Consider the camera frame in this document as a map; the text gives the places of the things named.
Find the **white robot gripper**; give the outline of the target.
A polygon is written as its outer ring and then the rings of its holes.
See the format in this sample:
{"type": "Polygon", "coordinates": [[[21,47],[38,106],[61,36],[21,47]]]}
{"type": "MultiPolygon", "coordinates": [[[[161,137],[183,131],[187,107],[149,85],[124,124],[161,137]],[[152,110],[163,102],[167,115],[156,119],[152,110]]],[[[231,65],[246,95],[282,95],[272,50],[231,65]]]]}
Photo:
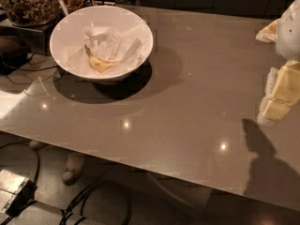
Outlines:
{"type": "Polygon", "coordinates": [[[300,0],[260,30],[256,39],[276,42],[277,54],[290,60],[281,69],[272,67],[267,76],[257,122],[272,127],[300,100],[300,0]]]}

